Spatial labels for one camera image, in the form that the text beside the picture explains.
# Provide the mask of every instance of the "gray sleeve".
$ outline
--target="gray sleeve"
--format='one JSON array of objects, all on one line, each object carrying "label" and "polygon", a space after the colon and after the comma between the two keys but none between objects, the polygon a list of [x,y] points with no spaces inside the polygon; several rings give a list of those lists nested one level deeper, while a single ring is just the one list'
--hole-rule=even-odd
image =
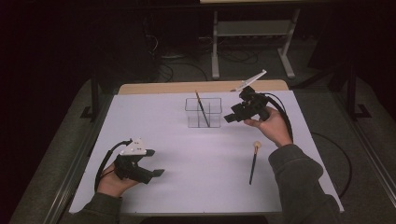
[{"label": "gray sleeve", "polygon": [[334,197],[318,179],[323,168],[295,145],[280,147],[269,157],[273,167],[285,223],[341,223]]},{"label": "gray sleeve", "polygon": [[121,198],[95,193],[84,208],[66,220],[67,224],[113,224],[120,219]]}]

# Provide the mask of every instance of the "hand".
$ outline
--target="hand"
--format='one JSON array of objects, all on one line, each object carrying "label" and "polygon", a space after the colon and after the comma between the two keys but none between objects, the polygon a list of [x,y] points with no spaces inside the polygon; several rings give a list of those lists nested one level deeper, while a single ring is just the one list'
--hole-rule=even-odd
[{"label": "hand", "polygon": [[266,121],[256,119],[246,119],[244,123],[249,126],[256,127],[277,147],[283,147],[292,144],[288,128],[285,121],[282,119],[279,111],[267,106],[266,107],[270,117]]},{"label": "hand", "polygon": [[119,198],[125,190],[137,185],[139,182],[128,178],[119,179],[114,173],[115,167],[114,163],[111,163],[102,172],[102,179],[99,182],[97,192]]}]

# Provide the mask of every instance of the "wire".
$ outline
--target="wire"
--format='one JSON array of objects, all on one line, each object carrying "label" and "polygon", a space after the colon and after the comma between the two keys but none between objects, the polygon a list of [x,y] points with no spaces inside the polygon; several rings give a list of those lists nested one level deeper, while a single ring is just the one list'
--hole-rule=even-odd
[{"label": "wire", "polygon": [[311,133],[314,135],[320,136],[320,137],[328,140],[329,142],[333,143],[336,147],[338,147],[340,149],[340,151],[346,157],[346,161],[347,161],[347,164],[349,167],[349,174],[348,174],[347,182],[346,182],[346,185],[344,186],[344,189],[338,195],[338,197],[341,199],[344,196],[344,194],[347,192],[349,185],[350,185],[350,181],[352,180],[352,162],[350,161],[350,158],[348,157],[347,153],[337,143],[335,143],[332,139],[330,139],[329,137],[327,137],[323,134],[320,134],[320,133],[314,133],[314,132],[311,132]]},{"label": "wire", "polygon": [[[166,68],[168,68],[169,70],[170,70],[170,73],[166,73],[165,71],[163,71],[162,69],[161,69],[161,66],[164,66],[164,67],[166,67]],[[168,65],[166,65],[166,64],[161,64],[160,65],[160,74],[161,74],[161,76],[163,77],[163,78],[165,78],[165,82],[169,82],[169,81],[173,81],[173,75],[174,75],[174,71],[173,71],[173,69],[170,67],[170,66],[168,66]]]},{"label": "wire", "polygon": [[95,185],[94,185],[94,190],[95,190],[95,192],[96,192],[97,189],[98,189],[99,182],[100,182],[100,180],[101,180],[101,178],[102,178],[102,172],[103,172],[103,170],[105,169],[105,165],[106,165],[108,159],[110,159],[111,154],[113,154],[113,151],[114,151],[117,147],[119,147],[119,146],[121,146],[121,145],[126,145],[126,146],[128,146],[128,145],[131,144],[131,143],[132,143],[132,139],[129,140],[129,141],[122,141],[122,142],[119,142],[119,143],[117,143],[113,148],[111,148],[111,149],[107,152],[107,154],[105,155],[105,158],[102,160],[102,163],[101,163],[100,166],[99,166],[98,172],[96,173]]},{"label": "wire", "polygon": [[285,106],[283,105],[282,101],[278,97],[273,95],[281,103],[283,108],[273,98],[266,96],[265,93],[250,93],[249,95],[257,95],[257,96],[264,98],[265,101],[271,103],[271,105],[273,105],[277,109],[277,111],[279,111],[280,116],[285,121],[289,136],[290,136],[291,140],[293,140],[293,129],[291,128],[290,119],[289,119],[288,114],[286,113],[286,109],[285,109]]},{"label": "wire", "polygon": [[111,171],[105,173],[104,175],[101,175],[100,178],[102,179],[102,178],[105,177],[106,175],[109,175],[111,172],[114,172],[114,170],[111,170]]},{"label": "wire", "polygon": [[[247,51],[244,51],[244,50],[239,50],[239,51],[242,52],[242,53],[245,53],[247,55],[246,58],[240,59],[240,58],[232,55],[231,53],[227,53],[226,54],[224,51],[218,52],[218,55],[222,59],[224,59],[226,61],[229,61],[229,62],[232,62],[232,63],[255,64],[255,63],[257,63],[259,61],[259,54],[260,53],[254,53],[253,52],[252,55],[249,55],[249,53]],[[247,63],[247,61],[252,59],[252,58],[254,58],[254,61],[251,62],[251,63]]]},{"label": "wire", "polygon": [[150,38],[153,38],[155,40],[155,46],[152,48],[152,50],[149,51],[149,53],[151,55],[153,55],[155,50],[158,48],[158,45],[159,45],[158,39],[154,35],[146,35],[146,37],[150,37]]},{"label": "wire", "polygon": [[283,111],[285,111],[285,113],[286,113],[286,108],[285,108],[285,106],[283,105],[282,101],[279,99],[279,97],[277,97],[277,96],[275,96],[275,95],[273,95],[272,93],[269,93],[269,92],[264,92],[264,93],[262,93],[262,94],[267,94],[267,95],[274,96],[274,97],[280,102],[280,104],[282,105]]},{"label": "wire", "polygon": [[204,70],[202,70],[202,68],[200,68],[199,66],[197,66],[195,64],[192,64],[192,63],[167,63],[166,65],[189,65],[189,66],[195,67],[196,69],[201,71],[201,73],[205,77],[205,81],[207,81],[207,76],[206,76],[206,73],[204,72]]},{"label": "wire", "polygon": [[198,38],[199,42],[204,42],[203,40],[207,40],[207,39],[209,40],[209,43],[201,47],[202,49],[205,49],[204,52],[208,52],[212,49],[213,38],[210,36],[203,36]]},{"label": "wire", "polygon": [[161,58],[162,59],[181,59],[181,58],[185,58],[186,57],[186,55],[185,54],[175,54],[175,55],[169,55],[169,56],[166,56],[166,55],[163,55],[163,56],[161,56]]}]

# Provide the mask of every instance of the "white paper sheet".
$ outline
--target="white paper sheet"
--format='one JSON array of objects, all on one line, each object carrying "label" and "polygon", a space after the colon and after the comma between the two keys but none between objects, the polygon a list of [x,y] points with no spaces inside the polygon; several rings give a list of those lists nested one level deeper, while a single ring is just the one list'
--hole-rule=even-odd
[{"label": "white paper sheet", "polygon": [[[324,166],[293,92],[269,92],[286,107],[294,143]],[[225,116],[233,113],[231,106],[242,102],[238,94],[208,92],[200,93],[200,97],[220,97]],[[277,185],[268,162],[276,146],[243,122],[227,123],[224,119],[220,128],[188,128],[184,106],[186,98],[191,97],[195,97],[194,92],[115,96],[70,212],[79,211],[91,200],[95,175],[107,151],[118,142],[137,137],[156,151],[139,165],[165,172],[152,178],[148,185],[127,190],[122,213],[163,216],[280,212]],[[249,185],[253,143],[258,140],[262,147]],[[114,151],[107,165],[121,150],[122,147]],[[326,170],[319,181],[344,211]]]}]

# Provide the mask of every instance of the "transparent box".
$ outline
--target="transparent box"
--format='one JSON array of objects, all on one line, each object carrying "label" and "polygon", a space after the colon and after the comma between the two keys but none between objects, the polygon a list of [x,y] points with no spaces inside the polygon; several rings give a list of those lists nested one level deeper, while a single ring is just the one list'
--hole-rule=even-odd
[{"label": "transparent box", "polygon": [[187,98],[185,110],[189,128],[219,128],[221,121],[221,98]]}]

